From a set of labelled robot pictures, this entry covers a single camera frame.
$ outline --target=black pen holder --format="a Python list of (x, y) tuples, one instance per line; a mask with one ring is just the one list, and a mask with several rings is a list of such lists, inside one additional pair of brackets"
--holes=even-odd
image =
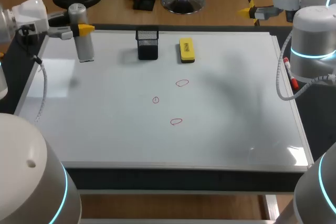
[(144, 26), (136, 30), (135, 38), (138, 42), (139, 60), (157, 60), (159, 55), (159, 29)]

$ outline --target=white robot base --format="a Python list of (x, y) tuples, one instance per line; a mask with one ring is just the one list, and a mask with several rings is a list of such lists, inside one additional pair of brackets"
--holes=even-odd
[(0, 224), (78, 224), (75, 184), (37, 128), (0, 114)]

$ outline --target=whiteboard frame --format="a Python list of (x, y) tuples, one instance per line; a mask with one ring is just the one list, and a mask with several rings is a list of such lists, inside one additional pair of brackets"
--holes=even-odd
[[(134, 30), (96, 30), (95, 33), (132, 33), (135, 32)], [(258, 36), (258, 35), (270, 35), (269, 32), (242, 32), (242, 31), (238, 31), (238, 32), (221, 32), (221, 31), (159, 31), (159, 34), (185, 34), (185, 33), (193, 33), (193, 34), (198, 34), (198, 35), (207, 35), (207, 34), (232, 34), (232, 35), (249, 35), (249, 34), (253, 34), (254, 36)], [(44, 41), (41, 45), (40, 51), (38, 53), (38, 57), (42, 58), (44, 51), (46, 49), (47, 43), (48, 43), (48, 39), (49, 37), (46, 36), (44, 38)], [(274, 49), (276, 51), (276, 55), (277, 57), (280, 56), (280, 48), (279, 48), (279, 44), (278, 44), (278, 40), (276, 36), (272, 36), (272, 41), (274, 44)], [(20, 97), (19, 103), (16, 107), (15, 110), (15, 115), (19, 116), (20, 111), (23, 107), (23, 104), (25, 102), (25, 99), (27, 97), (28, 91), (30, 89), (31, 83), (33, 82), (35, 73), (37, 71), (38, 68), (38, 64), (35, 63), (29, 78), (26, 82), (25, 88), (22, 92), (22, 95)], [(281, 73), (282, 76), (287, 76), (286, 70), (284, 65), (281, 65)], [(287, 95), (293, 95), (292, 93), (292, 89), (291, 89), (291, 85), (290, 82), (288, 80), (288, 78), (283, 78), (284, 83), (285, 83), (285, 87), (286, 87), (286, 91), (287, 91)], [(280, 165), (254, 165), (253, 167), (250, 165), (246, 165), (246, 166), (221, 166), (221, 167), (217, 167), (217, 166), (190, 166), (190, 165), (167, 165), (167, 166), (163, 166), (162, 164), (156, 164), (156, 163), (135, 163), (135, 162), (109, 162), (108, 164), (105, 164), (103, 162), (63, 162), (64, 166), (66, 168), (112, 168), (112, 169), (124, 169), (124, 168), (132, 168), (132, 169), (197, 169), (197, 170), (239, 170), (239, 171), (253, 171), (253, 172), (290, 172), (290, 173), (297, 173), (297, 172), (305, 172), (307, 171), (307, 169), (313, 164), (313, 158), (312, 158), (312, 154), (309, 148), (309, 144), (308, 144), (308, 140), (302, 125), (302, 121), (299, 115), (299, 111), (296, 105), (295, 100), (289, 101), (291, 108), (292, 108), (292, 112), (297, 124), (297, 128), (300, 134), (300, 139), (301, 139), (301, 143), (306, 155), (306, 159), (308, 162), (308, 166), (280, 166)]]

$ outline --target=red marker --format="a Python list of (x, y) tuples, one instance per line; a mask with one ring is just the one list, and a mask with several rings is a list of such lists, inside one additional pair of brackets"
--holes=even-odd
[(292, 74), (291, 74), (291, 72), (290, 72), (290, 63), (289, 63), (289, 60), (288, 60), (287, 57), (284, 57), (283, 60), (284, 60), (284, 61), (283, 61), (283, 62), (284, 62), (283, 64), (285, 64), (285, 67), (286, 67), (286, 70), (287, 70), (287, 74), (288, 74), (288, 76), (289, 76), (289, 78), (290, 78), (290, 82), (291, 82), (291, 84), (292, 84), (292, 87), (293, 87), (294, 90), (298, 90), (298, 89), (299, 89), (298, 82), (297, 82), (297, 80), (294, 78), (294, 76), (292, 76)]

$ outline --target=red circle drawing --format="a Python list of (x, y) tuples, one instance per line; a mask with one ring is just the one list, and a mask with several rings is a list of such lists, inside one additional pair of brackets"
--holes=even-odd
[(182, 119), (181, 118), (174, 118), (170, 120), (170, 124), (172, 126), (175, 126), (176, 124), (182, 123)]
[(153, 103), (158, 103), (159, 100), (160, 100), (160, 99), (159, 99), (158, 97), (154, 97), (154, 98), (153, 98)]
[(175, 84), (179, 87), (183, 87), (183, 86), (186, 86), (188, 83), (189, 83), (188, 80), (180, 80), (180, 81), (177, 81)]

